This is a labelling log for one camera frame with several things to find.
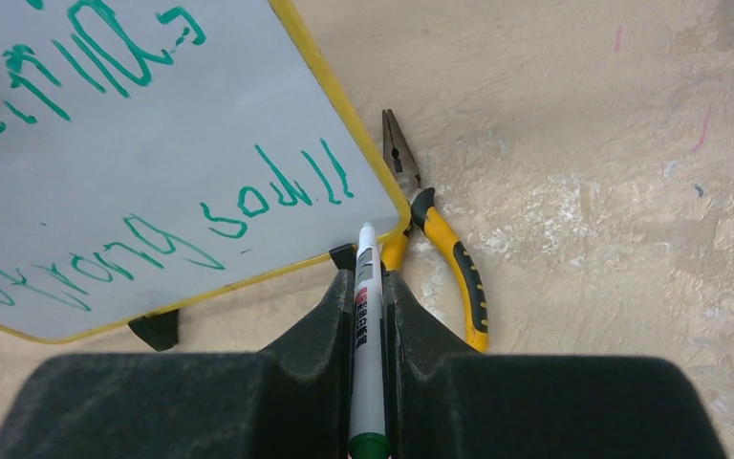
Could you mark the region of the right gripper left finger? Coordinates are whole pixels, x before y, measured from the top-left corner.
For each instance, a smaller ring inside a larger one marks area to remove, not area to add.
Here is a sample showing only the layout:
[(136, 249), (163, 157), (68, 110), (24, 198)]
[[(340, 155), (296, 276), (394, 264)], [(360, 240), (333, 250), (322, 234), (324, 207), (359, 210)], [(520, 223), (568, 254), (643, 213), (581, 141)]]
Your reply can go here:
[(270, 363), (257, 458), (346, 458), (355, 277), (336, 273), (319, 303), (258, 352)]

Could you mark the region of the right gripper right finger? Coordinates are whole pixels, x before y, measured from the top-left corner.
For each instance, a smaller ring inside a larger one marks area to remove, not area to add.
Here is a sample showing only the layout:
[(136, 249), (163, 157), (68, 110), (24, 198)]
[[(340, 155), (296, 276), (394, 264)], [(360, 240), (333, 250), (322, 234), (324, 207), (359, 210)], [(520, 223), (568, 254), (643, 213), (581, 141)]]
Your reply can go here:
[(386, 272), (382, 281), (392, 456), (465, 458), (462, 415), (444, 360), (476, 352), (419, 303), (399, 273)]

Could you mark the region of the green whiteboard marker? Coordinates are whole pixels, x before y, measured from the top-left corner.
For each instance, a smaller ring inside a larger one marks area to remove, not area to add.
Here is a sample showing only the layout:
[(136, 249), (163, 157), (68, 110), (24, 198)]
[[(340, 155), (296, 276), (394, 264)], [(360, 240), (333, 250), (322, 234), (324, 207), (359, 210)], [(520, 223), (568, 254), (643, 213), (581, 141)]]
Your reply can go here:
[(382, 274), (376, 231), (367, 222), (356, 253), (353, 379), (348, 451), (352, 458), (388, 458), (386, 433)]

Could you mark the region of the yellow framed whiteboard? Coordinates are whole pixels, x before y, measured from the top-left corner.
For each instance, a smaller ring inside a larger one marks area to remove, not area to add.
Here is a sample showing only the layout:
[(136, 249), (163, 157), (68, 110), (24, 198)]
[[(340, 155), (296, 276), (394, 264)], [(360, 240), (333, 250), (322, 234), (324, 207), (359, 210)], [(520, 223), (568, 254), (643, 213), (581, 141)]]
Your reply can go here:
[(409, 207), (291, 1), (0, 1), (0, 331), (66, 343)]

